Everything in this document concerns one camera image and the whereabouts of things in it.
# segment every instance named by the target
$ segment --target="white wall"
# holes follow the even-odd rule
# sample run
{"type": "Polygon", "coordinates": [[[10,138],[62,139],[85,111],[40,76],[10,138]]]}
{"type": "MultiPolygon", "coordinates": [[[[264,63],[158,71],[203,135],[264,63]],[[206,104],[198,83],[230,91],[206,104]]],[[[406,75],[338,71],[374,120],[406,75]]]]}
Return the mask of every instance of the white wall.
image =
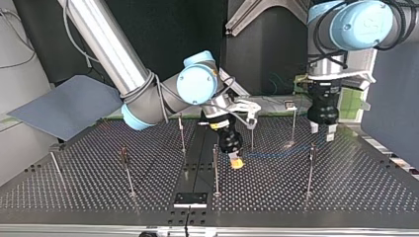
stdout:
{"type": "MultiPolygon", "coordinates": [[[[0,8],[16,12],[12,0],[0,0],[0,8]]],[[[18,40],[0,17],[0,67],[27,60],[32,53],[18,40]]],[[[8,16],[25,38],[21,23],[8,16]]],[[[0,186],[47,154],[56,138],[6,116],[19,106],[50,90],[38,59],[24,65],[0,69],[0,186]]]]}

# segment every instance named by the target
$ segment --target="yellow object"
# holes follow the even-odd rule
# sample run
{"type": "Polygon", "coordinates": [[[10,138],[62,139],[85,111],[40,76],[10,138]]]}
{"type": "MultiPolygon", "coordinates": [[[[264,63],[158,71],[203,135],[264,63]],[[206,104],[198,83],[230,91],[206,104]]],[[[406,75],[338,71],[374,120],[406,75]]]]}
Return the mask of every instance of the yellow object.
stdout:
{"type": "Polygon", "coordinates": [[[211,123],[209,126],[213,130],[217,130],[219,128],[222,128],[222,127],[225,127],[225,126],[228,126],[228,125],[230,125],[230,122],[228,120],[224,120],[224,121],[221,121],[219,123],[211,123]]]}
{"type": "Polygon", "coordinates": [[[230,159],[231,168],[234,170],[241,169],[244,166],[243,160],[241,158],[232,158],[230,159]]]}

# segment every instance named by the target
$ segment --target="perforated metal table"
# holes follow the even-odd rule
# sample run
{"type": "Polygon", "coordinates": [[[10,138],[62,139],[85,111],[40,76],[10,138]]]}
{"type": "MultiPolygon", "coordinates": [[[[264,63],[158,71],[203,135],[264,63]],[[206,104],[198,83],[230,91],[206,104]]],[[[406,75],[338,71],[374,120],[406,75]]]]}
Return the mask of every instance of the perforated metal table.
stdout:
{"type": "Polygon", "coordinates": [[[243,227],[248,234],[252,229],[270,236],[281,230],[291,236],[290,229],[308,235],[313,228],[314,234],[355,228],[357,234],[419,235],[417,180],[344,126],[335,141],[325,142],[324,130],[310,134],[308,120],[298,118],[295,144],[288,147],[292,122],[260,118],[253,150],[250,131],[238,125],[245,166],[232,170],[228,157],[218,154],[220,197],[213,195],[217,137],[196,120],[184,120],[186,155],[176,120],[145,131],[133,131],[121,120],[99,123],[56,153],[62,177],[48,156],[0,188],[0,231],[18,226],[57,231],[72,225],[108,227],[99,232],[123,226],[126,234],[163,230],[172,236],[243,235],[243,227]],[[307,195],[310,143],[318,147],[318,157],[307,195]],[[136,197],[129,196],[119,160],[123,145],[131,157],[136,197]],[[175,208],[177,193],[206,193],[208,206],[175,208]]]}

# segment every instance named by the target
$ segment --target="dark background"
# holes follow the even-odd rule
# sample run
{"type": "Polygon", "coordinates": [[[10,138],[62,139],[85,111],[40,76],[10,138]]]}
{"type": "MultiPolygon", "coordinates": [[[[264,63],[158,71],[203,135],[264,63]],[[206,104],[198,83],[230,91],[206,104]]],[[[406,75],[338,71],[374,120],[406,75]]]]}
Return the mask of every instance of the dark background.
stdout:
{"type": "MultiPolygon", "coordinates": [[[[183,60],[210,50],[217,63],[252,95],[287,95],[305,71],[306,27],[284,8],[264,12],[236,38],[224,25],[244,0],[107,0],[143,63],[162,80],[183,60]]],[[[56,0],[14,0],[48,80],[56,85],[88,74],[112,85],[100,64],[90,70],[69,41],[56,0]]],[[[79,45],[89,51],[71,25],[79,45]]]]}

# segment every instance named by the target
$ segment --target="robotic arm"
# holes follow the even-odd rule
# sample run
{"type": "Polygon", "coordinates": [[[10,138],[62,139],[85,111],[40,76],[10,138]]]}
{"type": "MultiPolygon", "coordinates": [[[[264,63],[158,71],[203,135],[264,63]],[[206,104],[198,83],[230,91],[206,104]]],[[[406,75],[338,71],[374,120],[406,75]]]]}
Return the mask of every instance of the robotic arm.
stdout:
{"type": "Polygon", "coordinates": [[[342,79],[350,76],[348,51],[389,50],[402,42],[419,40],[419,7],[413,0],[330,1],[313,6],[308,14],[308,110],[311,132],[328,126],[326,140],[334,139],[342,79]]]}
{"type": "Polygon", "coordinates": [[[233,168],[241,168],[243,141],[235,130],[235,120],[242,118],[233,112],[248,112],[245,123],[253,129],[261,108],[247,101],[234,103],[224,95],[209,51],[185,59],[184,70],[160,83],[142,64],[103,0],[58,1],[63,6],[64,19],[68,14],[125,99],[122,112],[126,124],[143,130],[189,106],[202,105],[210,127],[219,134],[221,151],[239,163],[233,168]]]}

